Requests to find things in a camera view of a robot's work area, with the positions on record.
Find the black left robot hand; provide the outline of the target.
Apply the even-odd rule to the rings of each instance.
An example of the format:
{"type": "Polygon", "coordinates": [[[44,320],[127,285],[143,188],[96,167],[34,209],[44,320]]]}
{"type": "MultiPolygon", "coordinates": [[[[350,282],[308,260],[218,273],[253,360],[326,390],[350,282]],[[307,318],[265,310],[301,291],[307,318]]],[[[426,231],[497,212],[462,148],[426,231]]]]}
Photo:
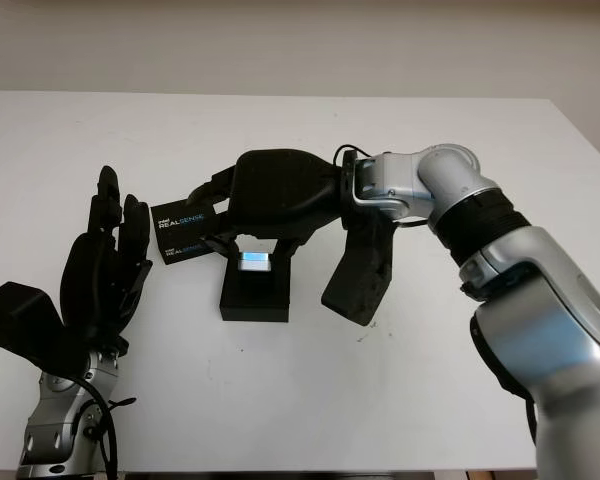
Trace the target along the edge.
{"type": "Polygon", "coordinates": [[[149,236],[148,205],[132,194],[121,197],[116,172],[103,166],[87,230],[71,247],[60,286],[64,325],[91,349],[127,354],[122,331],[135,314],[152,267],[149,236]]]}

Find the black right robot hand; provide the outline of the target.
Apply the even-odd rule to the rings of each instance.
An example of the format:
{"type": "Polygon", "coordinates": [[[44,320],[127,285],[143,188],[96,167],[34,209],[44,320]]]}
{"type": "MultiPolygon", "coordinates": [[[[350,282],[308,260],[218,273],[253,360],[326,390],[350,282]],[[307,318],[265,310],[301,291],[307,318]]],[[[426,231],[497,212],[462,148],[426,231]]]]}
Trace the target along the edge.
{"type": "Polygon", "coordinates": [[[274,253],[292,256],[313,233],[340,216],[341,168],[296,149],[251,150],[193,190],[186,204],[213,207],[226,200],[201,234],[215,252],[238,251],[237,237],[274,240],[274,253]]]}

